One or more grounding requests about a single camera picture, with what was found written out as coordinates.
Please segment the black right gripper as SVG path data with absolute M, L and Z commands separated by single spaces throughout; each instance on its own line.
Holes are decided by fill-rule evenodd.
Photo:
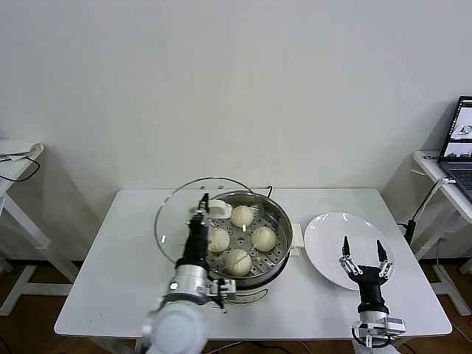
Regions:
M 377 311 L 388 313 L 385 300 L 382 297 L 381 286 L 390 278 L 394 263 L 389 260 L 388 253 L 380 240 L 376 240 L 379 267 L 369 265 L 358 266 L 352 259 L 350 244 L 347 236 L 344 236 L 339 262 L 349 278 L 358 285 L 361 303 L 358 312 Z

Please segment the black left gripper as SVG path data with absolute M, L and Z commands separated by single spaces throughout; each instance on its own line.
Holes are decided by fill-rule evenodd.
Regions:
M 207 245 L 209 227 L 209 194 L 204 193 L 198 206 L 192 206 L 188 210 L 189 236 L 187 238 L 183 264 L 185 265 L 207 265 Z

